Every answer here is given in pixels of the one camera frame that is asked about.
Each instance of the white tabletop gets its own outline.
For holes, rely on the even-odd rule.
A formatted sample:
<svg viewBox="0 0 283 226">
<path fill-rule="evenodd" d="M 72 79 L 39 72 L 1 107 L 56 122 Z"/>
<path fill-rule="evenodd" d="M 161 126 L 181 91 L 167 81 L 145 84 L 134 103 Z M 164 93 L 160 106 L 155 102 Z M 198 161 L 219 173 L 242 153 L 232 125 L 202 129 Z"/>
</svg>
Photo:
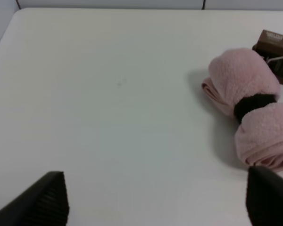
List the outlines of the white tabletop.
<svg viewBox="0 0 283 226">
<path fill-rule="evenodd" d="M 249 226 L 238 125 L 200 84 L 263 29 L 283 33 L 283 12 L 17 12 L 0 42 L 0 208 L 61 170 L 70 226 Z"/>
</svg>

